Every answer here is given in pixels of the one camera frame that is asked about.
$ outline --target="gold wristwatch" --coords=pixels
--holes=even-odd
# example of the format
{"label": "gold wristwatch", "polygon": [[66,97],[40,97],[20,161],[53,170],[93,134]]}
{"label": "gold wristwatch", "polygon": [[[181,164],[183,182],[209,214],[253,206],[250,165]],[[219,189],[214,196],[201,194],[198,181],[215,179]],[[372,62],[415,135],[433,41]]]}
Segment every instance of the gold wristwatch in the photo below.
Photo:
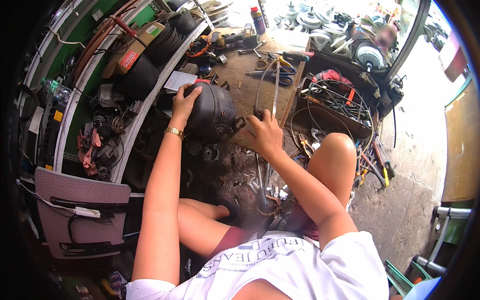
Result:
{"label": "gold wristwatch", "polygon": [[174,128],[174,127],[167,127],[167,129],[165,129],[163,134],[165,134],[166,132],[171,132],[173,134],[178,135],[178,137],[183,141],[183,131],[180,131],[177,128]]}

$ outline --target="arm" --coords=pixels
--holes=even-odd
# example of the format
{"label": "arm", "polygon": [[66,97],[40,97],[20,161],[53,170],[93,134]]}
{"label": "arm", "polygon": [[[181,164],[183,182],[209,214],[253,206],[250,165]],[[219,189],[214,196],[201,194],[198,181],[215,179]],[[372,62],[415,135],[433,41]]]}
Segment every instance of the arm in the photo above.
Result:
{"label": "arm", "polygon": [[313,175],[294,162],[282,149],[283,131],[270,111],[264,110],[263,121],[249,116],[255,129],[250,137],[256,151],[278,172],[288,188],[294,193],[307,215],[318,226],[320,249],[331,240],[357,228],[335,195]]}
{"label": "arm", "polygon": [[[173,99],[169,127],[183,131],[201,87],[186,98],[180,87]],[[142,227],[138,237],[132,280],[158,279],[179,284],[180,249],[178,202],[180,193],[181,139],[165,133],[145,190]]]}

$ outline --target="lubricant spray can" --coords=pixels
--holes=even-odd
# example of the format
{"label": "lubricant spray can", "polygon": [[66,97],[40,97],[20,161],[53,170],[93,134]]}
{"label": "lubricant spray can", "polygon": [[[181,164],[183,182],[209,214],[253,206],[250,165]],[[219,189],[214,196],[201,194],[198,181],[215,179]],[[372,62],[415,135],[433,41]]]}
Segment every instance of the lubricant spray can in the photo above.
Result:
{"label": "lubricant spray can", "polygon": [[262,13],[258,10],[258,7],[250,7],[250,14],[252,15],[253,25],[258,35],[265,33],[265,23],[262,17]]}

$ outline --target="white t-shirt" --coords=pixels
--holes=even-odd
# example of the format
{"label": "white t-shirt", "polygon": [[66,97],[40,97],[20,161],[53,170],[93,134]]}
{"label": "white t-shirt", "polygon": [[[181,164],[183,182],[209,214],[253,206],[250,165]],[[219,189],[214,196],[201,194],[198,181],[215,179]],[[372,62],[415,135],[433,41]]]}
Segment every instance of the white t-shirt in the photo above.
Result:
{"label": "white t-shirt", "polygon": [[320,251],[318,242],[268,231],[220,252],[179,286],[156,279],[127,284],[127,300],[230,300],[247,283],[265,279],[296,299],[388,299],[384,266],[369,232],[350,232]]}

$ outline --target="woman's left hand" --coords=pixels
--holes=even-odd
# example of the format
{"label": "woman's left hand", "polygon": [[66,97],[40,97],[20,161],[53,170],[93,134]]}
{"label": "woman's left hand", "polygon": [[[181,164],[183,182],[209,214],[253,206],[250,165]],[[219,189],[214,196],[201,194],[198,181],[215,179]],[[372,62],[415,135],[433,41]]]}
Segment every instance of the woman's left hand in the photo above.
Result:
{"label": "woman's left hand", "polygon": [[172,107],[172,119],[170,121],[170,127],[175,127],[178,130],[183,131],[187,125],[187,120],[190,114],[192,113],[193,104],[195,99],[202,92],[202,87],[198,86],[190,93],[190,95],[183,97],[185,89],[192,84],[182,85],[175,97],[173,97],[173,107]]}

